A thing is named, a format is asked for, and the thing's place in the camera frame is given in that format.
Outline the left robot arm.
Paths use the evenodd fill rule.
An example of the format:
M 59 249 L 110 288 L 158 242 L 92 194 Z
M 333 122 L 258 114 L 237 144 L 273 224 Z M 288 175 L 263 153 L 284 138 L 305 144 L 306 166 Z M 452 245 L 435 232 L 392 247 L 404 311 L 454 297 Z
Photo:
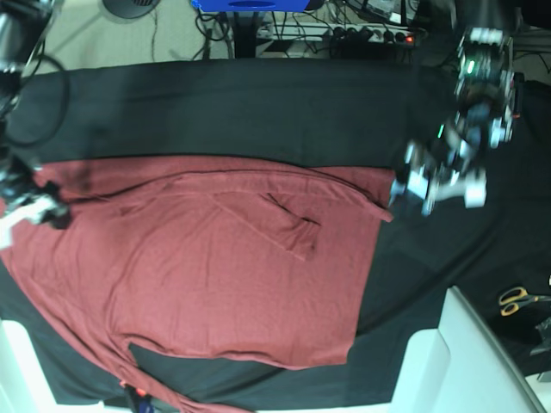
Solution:
M 455 114 L 436 137 L 408 142 L 404 165 L 390 189 L 391 204 L 416 201 L 428 216 L 436 203 L 461 197 L 467 208 L 486 203 L 487 153 L 511 140 L 517 117 L 513 39 L 517 6 L 511 1 L 451 1 L 450 20 L 461 37 Z

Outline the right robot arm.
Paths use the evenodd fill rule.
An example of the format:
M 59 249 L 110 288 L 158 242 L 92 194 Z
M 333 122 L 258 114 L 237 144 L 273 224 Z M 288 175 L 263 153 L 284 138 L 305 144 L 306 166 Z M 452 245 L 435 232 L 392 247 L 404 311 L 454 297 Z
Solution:
M 53 182 L 39 185 L 34 170 L 20 159 L 8 138 L 8 119 L 20 100 L 24 71 L 37 59 L 46 34 L 63 7 L 62 1 L 1 2 L 1 229 L 10 231 L 27 220 L 65 229 L 70 208 Z

